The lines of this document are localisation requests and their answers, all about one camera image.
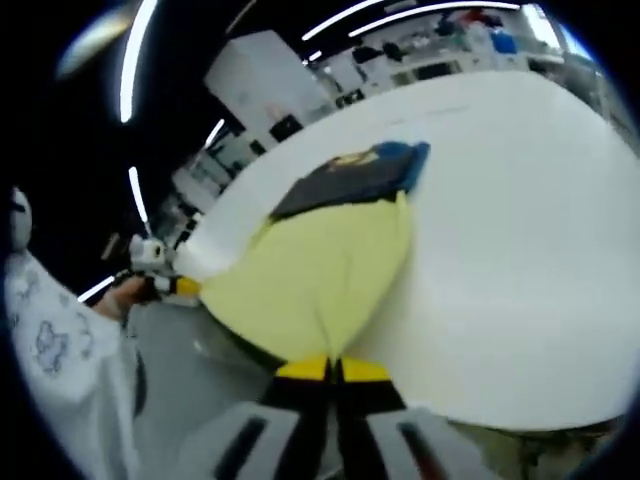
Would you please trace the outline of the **person's left hand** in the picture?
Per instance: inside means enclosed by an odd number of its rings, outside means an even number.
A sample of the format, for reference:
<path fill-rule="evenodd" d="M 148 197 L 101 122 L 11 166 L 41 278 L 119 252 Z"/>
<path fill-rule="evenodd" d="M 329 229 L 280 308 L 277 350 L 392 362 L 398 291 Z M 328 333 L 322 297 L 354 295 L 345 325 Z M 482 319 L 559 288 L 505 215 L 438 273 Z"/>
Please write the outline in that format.
<path fill-rule="evenodd" d="M 122 321 L 134 305 L 147 301 L 148 289 L 145 278 L 133 276 L 111 287 L 92 309 L 106 318 Z"/>

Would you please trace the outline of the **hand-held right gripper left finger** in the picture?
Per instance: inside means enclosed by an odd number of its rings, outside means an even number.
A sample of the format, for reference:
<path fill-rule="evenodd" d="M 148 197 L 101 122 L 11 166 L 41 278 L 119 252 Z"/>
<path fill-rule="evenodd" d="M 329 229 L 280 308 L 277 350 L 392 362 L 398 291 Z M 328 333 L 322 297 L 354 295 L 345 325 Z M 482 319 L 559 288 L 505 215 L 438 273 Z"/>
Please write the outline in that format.
<path fill-rule="evenodd" d="M 331 360 L 289 362 L 255 401 L 230 407 L 184 441 L 176 479 L 313 479 L 327 437 Z"/>

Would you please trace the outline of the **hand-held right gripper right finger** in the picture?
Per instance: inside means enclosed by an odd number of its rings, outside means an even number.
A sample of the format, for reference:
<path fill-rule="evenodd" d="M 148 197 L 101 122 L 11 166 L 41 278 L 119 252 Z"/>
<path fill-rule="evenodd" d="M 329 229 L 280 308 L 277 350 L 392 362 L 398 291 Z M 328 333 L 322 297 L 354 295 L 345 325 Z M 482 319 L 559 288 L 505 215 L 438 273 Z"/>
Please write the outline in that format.
<path fill-rule="evenodd" d="M 379 364 L 336 368 L 340 452 L 349 479 L 473 479 L 475 446 L 424 407 L 410 407 Z"/>

